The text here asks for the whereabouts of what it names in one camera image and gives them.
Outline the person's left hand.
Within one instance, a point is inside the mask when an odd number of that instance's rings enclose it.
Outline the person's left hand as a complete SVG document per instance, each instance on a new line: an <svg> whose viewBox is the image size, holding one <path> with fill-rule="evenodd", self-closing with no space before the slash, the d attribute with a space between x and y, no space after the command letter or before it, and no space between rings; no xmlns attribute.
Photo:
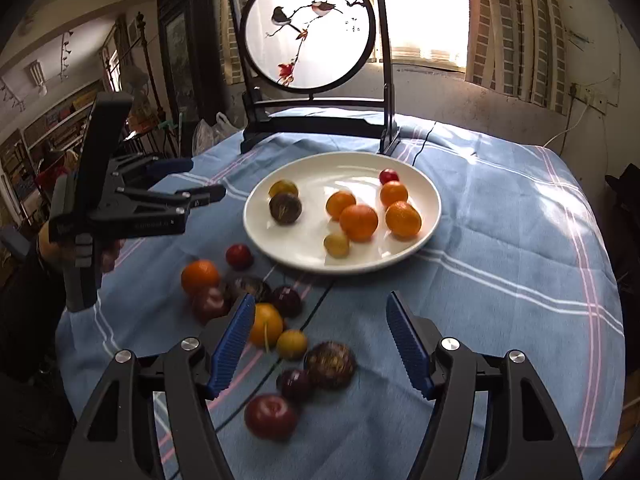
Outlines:
<svg viewBox="0 0 640 480"><path fill-rule="evenodd" d="M102 246L102 252L98 257L102 273L110 273L115 269L116 261L124 245L123 240L114 240L114 242ZM73 266L77 256L77 249L73 243L53 243L50 241L49 222L46 222L38 233L37 252L44 262L57 269Z"/></svg>

